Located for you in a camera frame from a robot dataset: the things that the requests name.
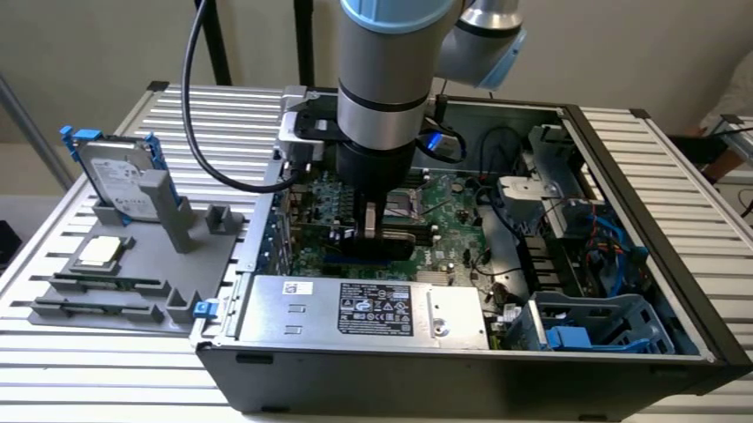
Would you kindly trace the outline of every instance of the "light blue robot joint cap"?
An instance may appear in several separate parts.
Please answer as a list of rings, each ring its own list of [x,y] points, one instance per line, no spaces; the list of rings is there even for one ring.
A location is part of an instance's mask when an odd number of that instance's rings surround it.
[[[455,0],[340,0],[355,23],[375,33],[410,33],[436,22]]]
[[[494,65],[490,70],[490,73],[483,77],[483,80],[476,85],[476,88],[482,88],[484,90],[495,90],[502,85],[502,81],[507,77],[510,73],[510,69],[512,64],[515,64],[515,60],[518,59],[518,53],[520,52],[522,43],[526,41],[526,30],[520,28],[518,32],[518,36],[512,41],[507,52],[502,55],[502,58]]]

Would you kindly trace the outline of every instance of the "circuit board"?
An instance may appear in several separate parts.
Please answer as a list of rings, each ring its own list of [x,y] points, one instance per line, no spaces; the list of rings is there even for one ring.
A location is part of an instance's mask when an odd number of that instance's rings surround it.
[[[478,187],[466,187],[466,179],[455,173],[432,172],[419,179],[423,183],[415,189],[392,191],[384,225],[430,227],[431,238],[428,245],[418,243],[410,260],[378,263],[347,260],[327,243],[332,225],[351,222],[352,193],[336,176],[321,172],[304,186],[293,187],[292,275],[422,282],[447,275],[454,286],[486,286],[488,281],[471,280],[479,275],[471,276],[470,263],[463,260],[466,250],[475,258],[486,249],[475,210]]]

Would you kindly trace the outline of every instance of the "blue latch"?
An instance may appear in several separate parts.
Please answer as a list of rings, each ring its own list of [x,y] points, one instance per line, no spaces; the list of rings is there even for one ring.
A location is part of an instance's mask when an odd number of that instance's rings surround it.
[[[101,135],[102,132],[100,130],[77,130],[73,134],[73,138],[94,141]]]
[[[219,304],[209,301],[199,301],[193,306],[193,319],[213,319]]]
[[[591,348],[586,328],[579,326],[554,326],[546,331],[546,339],[552,350],[588,350]]]

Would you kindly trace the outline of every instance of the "power supply label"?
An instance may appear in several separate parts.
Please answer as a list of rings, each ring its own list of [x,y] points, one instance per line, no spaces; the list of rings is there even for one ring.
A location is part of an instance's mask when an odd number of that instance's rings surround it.
[[[412,336],[411,287],[340,284],[337,330],[347,335]]]

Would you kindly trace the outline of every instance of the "black cable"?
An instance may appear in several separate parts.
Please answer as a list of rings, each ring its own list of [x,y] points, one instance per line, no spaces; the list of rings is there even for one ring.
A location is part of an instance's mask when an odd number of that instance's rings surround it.
[[[747,215],[750,214],[750,212],[753,212],[753,199],[750,199],[750,203],[747,205],[745,205],[745,203],[742,203],[742,193],[746,192],[746,191],[753,191],[753,189],[745,188],[745,189],[741,189],[738,191],[739,205],[742,205],[742,207],[745,207],[745,211],[739,214],[741,218],[746,218]]]
[[[747,132],[749,130],[753,130],[753,127],[742,128],[739,130],[722,130],[721,132],[717,132],[715,134],[709,134],[709,136],[706,138],[718,137],[718,136],[722,136],[722,135],[738,134],[739,132]]]
[[[199,149],[199,144],[196,143],[196,136],[193,134],[193,124],[191,122],[191,103],[189,103],[189,87],[191,87],[191,67],[193,64],[193,51],[196,50],[196,41],[199,39],[199,33],[201,32],[201,24],[207,12],[207,7],[209,2],[213,0],[203,0],[196,11],[196,17],[193,19],[193,26],[191,27],[191,34],[188,36],[188,45],[185,47],[185,56],[183,58],[183,76],[181,76],[181,87],[180,87],[180,99],[183,110],[183,128],[185,130],[185,141],[188,142],[188,147],[191,148],[191,154],[199,163],[199,166],[209,176],[221,182],[228,187],[232,187],[240,191],[255,192],[259,194],[267,194],[269,192],[281,191],[289,188],[300,178],[300,169],[291,170],[291,177],[273,185],[256,186],[248,185],[245,183],[237,182],[235,179],[224,176],[209,164],[205,157]]]
[[[512,135],[515,136],[515,138],[518,139],[518,143],[519,143],[520,140],[522,140],[522,137],[520,137],[520,134],[518,133],[518,131],[515,131],[515,129],[512,129],[512,128],[511,128],[510,126],[507,126],[507,125],[492,126],[491,128],[488,128],[487,130],[483,131],[483,133],[480,134],[480,137],[479,137],[479,140],[480,140],[480,141],[479,141],[479,177],[483,176],[483,150],[484,150],[484,148],[486,148],[486,147],[484,147],[484,145],[486,145],[486,140],[488,139],[491,133],[492,133],[495,130],[511,132],[511,134],[512,134]],[[503,157],[503,159],[504,159],[504,161],[506,161],[504,165],[506,165],[507,167],[510,167],[510,170],[511,170],[510,158],[507,157],[507,154],[504,153],[503,147],[504,147],[504,145],[502,145],[502,150],[500,150],[500,151],[502,151],[502,157]]]
[[[495,277],[495,276],[502,276],[506,275],[507,273],[512,273],[514,271],[522,271],[520,267],[512,267],[511,269],[507,269],[506,271],[499,271],[496,273],[487,273],[484,271],[482,271],[479,269],[479,260],[480,258],[486,255],[486,252],[483,252],[483,254],[478,255],[475,257],[475,260],[472,260],[472,262],[470,263],[470,267],[475,270],[476,273],[479,273],[483,276],[490,276],[490,277]]]
[[[494,190],[494,187],[483,186],[483,187],[479,188],[479,190],[476,191],[476,193],[474,195],[474,200],[475,200],[476,205],[480,205],[479,193],[483,190]],[[487,197],[490,198],[488,205],[491,206],[491,209],[494,210],[494,214],[496,215],[496,219],[499,219],[499,222],[502,223],[502,225],[504,225],[504,227],[507,228],[507,230],[510,231],[512,236],[518,239],[518,241],[524,242],[523,235],[520,234],[520,232],[518,230],[515,230],[515,228],[511,226],[511,224],[504,219],[504,215],[502,214],[502,210],[500,210],[499,206],[494,203],[494,197],[491,195],[487,195]]]
[[[452,157],[447,157],[447,156],[442,156],[442,155],[436,154],[426,146],[423,141],[416,139],[415,140],[415,146],[419,148],[420,152],[423,154],[426,154],[428,157],[431,157],[432,159],[440,161],[442,163],[450,163],[451,165],[462,163],[466,160],[466,157],[468,157],[466,138],[463,138],[462,135],[456,131],[451,130],[450,128],[447,128],[442,124],[434,122],[430,118],[426,118],[424,119],[424,125],[423,125],[423,128],[420,129],[419,135],[431,134],[434,132],[439,132],[443,135],[450,135],[451,137],[455,137],[458,139],[458,145],[460,146],[460,157],[458,159],[454,159]]]
[[[518,238],[518,241],[520,243],[523,243],[526,240],[524,240],[520,232],[518,232],[515,230],[515,228],[510,225],[510,223],[507,223],[507,220],[504,219],[504,216],[502,215],[502,210],[500,210],[499,206],[494,203],[494,198],[491,198],[491,196],[490,196],[490,206],[491,206],[491,209],[494,210],[494,214],[496,215],[496,219],[499,219],[499,222],[502,222],[502,225],[504,225],[504,227],[507,228],[510,233],[514,235],[514,237]]]

